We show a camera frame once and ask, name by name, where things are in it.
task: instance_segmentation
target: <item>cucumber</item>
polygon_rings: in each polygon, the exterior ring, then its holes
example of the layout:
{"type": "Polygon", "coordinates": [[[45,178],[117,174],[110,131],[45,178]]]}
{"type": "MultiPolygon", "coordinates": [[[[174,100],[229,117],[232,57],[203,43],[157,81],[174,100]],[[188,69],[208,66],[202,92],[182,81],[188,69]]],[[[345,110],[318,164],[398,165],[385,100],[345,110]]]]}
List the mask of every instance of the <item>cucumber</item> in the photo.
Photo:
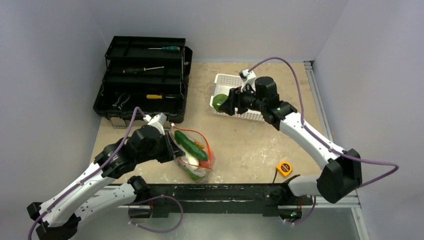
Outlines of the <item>cucumber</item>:
{"type": "Polygon", "coordinates": [[[193,180],[199,180],[201,177],[192,173],[189,169],[185,168],[184,171],[187,173],[187,175],[193,179],[193,180]]]}
{"type": "Polygon", "coordinates": [[[208,161],[209,156],[206,154],[203,149],[201,149],[196,143],[192,140],[190,140],[184,133],[181,131],[176,130],[175,131],[175,141],[182,145],[183,148],[187,150],[191,155],[193,155],[195,158],[199,159],[200,161],[208,161]]]}
{"type": "Polygon", "coordinates": [[[212,100],[212,106],[213,108],[218,112],[222,113],[223,111],[220,110],[221,105],[228,99],[228,96],[225,94],[218,94],[213,97],[212,100]]]}

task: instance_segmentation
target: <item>wooden board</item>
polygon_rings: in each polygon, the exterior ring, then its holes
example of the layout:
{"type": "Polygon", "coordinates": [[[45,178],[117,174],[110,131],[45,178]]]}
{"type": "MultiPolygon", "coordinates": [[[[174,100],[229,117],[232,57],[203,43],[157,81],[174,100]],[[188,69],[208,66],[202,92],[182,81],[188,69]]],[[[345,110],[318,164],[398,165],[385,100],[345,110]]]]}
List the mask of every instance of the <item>wooden board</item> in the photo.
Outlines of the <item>wooden board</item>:
{"type": "MultiPolygon", "coordinates": [[[[205,135],[216,156],[209,183],[270,183],[276,166],[288,161],[293,167],[289,175],[320,174],[318,165],[297,143],[266,122],[251,121],[212,114],[209,101],[216,74],[238,75],[252,63],[193,63],[184,122],[178,127],[197,130],[205,135]]],[[[305,119],[318,131],[321,124],[303,63],[292,64],[300,81],[305,119]]],[[[270,76],[278,87],[280,99],[300,111],[299,96],[290,69],[283,63],[264,63],[255,69],[257,77],[270,76]]],[[[131,132],[144,122],[136,121],[131,132]]],[[[122,138],[126,129],[115,129],[107,119],[101,120],[91,161],[103,148],[122,138]]],[[[174,162],[164,164],[152,160],[139,164],[116,183],[141,175],[147,183],[192,183],[174,162]]],[[[276,182],[284,178],[278,174],[276,182]]]]}

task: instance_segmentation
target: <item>orange tape measure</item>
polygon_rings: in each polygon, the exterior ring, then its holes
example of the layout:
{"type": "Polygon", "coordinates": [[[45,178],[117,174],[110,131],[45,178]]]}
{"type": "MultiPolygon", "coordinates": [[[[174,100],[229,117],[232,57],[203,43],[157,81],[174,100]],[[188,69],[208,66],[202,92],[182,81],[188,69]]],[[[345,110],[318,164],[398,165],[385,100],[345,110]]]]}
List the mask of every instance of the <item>orange tape measure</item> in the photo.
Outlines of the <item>orange tape measure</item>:
{"type": "Polygon", "coordinates": [[[292,172],[292,165],[287,161],[283,161],[278,164],[277,169],[284,177],[287,177],[292,172]]]}

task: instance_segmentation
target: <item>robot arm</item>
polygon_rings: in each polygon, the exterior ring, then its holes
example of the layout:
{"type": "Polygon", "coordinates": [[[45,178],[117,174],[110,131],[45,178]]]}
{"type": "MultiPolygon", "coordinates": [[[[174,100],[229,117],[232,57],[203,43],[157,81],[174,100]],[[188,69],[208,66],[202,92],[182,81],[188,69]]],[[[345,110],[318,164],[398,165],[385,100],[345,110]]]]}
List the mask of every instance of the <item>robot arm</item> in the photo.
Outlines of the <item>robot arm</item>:
{"type": "Polygon", "coordinates": [[[134,131],[128,141],[112,160],[99,171],[99,168],[118,148],[120,141],[106,146],[95,157],[93,163],[69,186],[50,200],[33,202],[27,207],[30,217],[35,221],[41,215],[40,226],[36,229],[40,240],[67,240],[77,232],[79,222],[87,222],[113,207],[147,199],[148,186],[141,178],[131,178],[118,192],[108,192],[96,196],[103,187],[113,183],[123,174],[133,171],[136,165],[156,159],[166,163],[184,156],[184,152],[175,145],[169,133],[164,130],[166,116],[160,113],[153,118],[146,116],[147,125],[134,131]],[[58,198],[61,201],[48,210],[58,198]]]}
{"type": "Polygon", "coordinates": [[[354,149],[344,150],[326,139],[306,121],[302,122],[297,109],[280,100],[276,83],[271,77],[256,78],[248,70],[241,71],[240,77],[244,81],[243,85],[230,89],[228,99],[219,107],[219,111],[230,116],[243,114],[248,110],[260,112],[268,124],[295,140],[322,170],[319,176],[294,176],[284,182],[287,198],[317,195],[330,203],[336,203],[362,184],[361,163],[333,153],[305,127],[328,144],[330,149],[359,158],[360,155],[354,149]]]}

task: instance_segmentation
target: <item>black toolbox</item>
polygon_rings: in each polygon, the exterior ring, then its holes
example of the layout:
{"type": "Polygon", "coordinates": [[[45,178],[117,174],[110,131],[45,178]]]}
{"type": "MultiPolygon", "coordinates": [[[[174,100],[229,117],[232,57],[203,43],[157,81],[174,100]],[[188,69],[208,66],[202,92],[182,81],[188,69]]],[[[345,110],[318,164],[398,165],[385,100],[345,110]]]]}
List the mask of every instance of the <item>black toolbox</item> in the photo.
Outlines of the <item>black toolbox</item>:
{"type": "MultiPolygon", "coordinates": [[[[185,45],[185,38],[114,36],[104,55],[106,73],[94,111],[109,120],[130,120],[134,108],[140,107],[145,114],[164,113],[169,121],[181,123],[193,56],[185,45]],[[167,46],[179,47],[179,51],[148,49],[167,46]]],[[[141,119],[138,113],[136,120],[141,119]]]]}

